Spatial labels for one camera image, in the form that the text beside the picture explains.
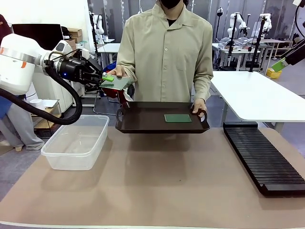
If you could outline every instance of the shirt collar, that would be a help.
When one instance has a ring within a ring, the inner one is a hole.
[[[155,6],[153,7],[152,14],[154,16],[167,19],[166,15],[165,15],[162,7],[161,7],[161,3],[160,3],[159,0],[156,2]],[[187,10],[187,8],[186,8],[186,6],[184,4],[183,4],[183,10],[182,10],[179,18],[177,19],[177,21],[178,21],[179,24],[190,26],[190,27],[194,27],[194,24],[193,24],[193,21],[192,21],[192,17],[189,14],[189,11]]]

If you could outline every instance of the person's leg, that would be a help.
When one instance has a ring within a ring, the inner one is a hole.
[[[43,147],[44,141],[35,135],[32,117],[29,112],[12,104],[7,116],[28,150],[38,150]]]
[[[16,151],[22,150],[24,143],[18,138],[18,134],[7,115],[0,119],[0,131],[9,144],[16,148]]]

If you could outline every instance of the black monitor screen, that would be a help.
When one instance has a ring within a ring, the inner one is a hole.
[[[13,24],[13,30],[17,35],[34,39],[46,50],[53,50],[63,40],[58,24]]]

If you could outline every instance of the person's left hand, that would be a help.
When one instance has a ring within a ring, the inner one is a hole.
[[[199,98],[199,99],[196,99],[195,102],[194,102],[194,110],[193,110],[193,114],[196,114],[198,113],[198,111],[202,109],[202,110],[205,110],[207,111],[207,108],[206,108],[206,105],[205,105],[205,101],[204,99],[202,98]],[[199,114],[199,117],[203,117],[204,113],[200,113]]]

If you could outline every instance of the black face mask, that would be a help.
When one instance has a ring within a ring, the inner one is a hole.
[[[180,0],[161,0],[163,6],[165,6],[168,9],[174,8],[175,6],[178,5],[179,2]]]

